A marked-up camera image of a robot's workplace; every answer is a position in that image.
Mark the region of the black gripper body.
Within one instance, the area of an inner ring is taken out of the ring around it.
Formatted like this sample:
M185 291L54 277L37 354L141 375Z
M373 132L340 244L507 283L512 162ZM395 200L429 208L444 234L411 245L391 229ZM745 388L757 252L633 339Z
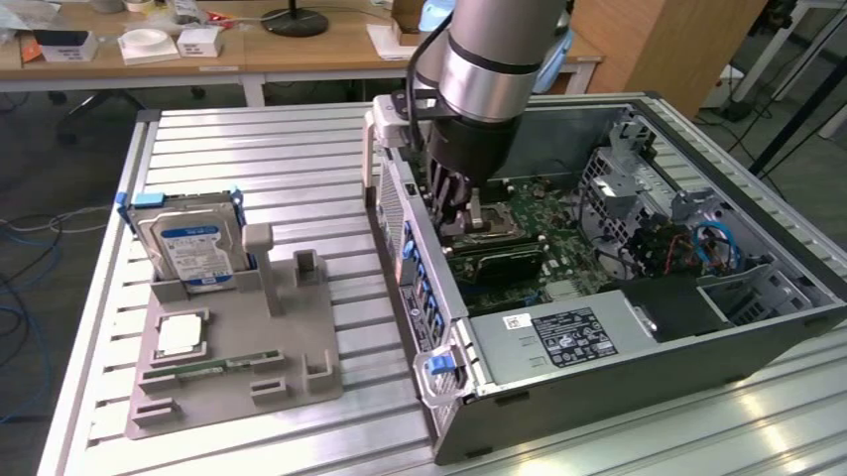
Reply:
M505 163L520 122L520 117L499 123L461 116L436 119L425 144L428 178L444 170L471 184L485 183Z

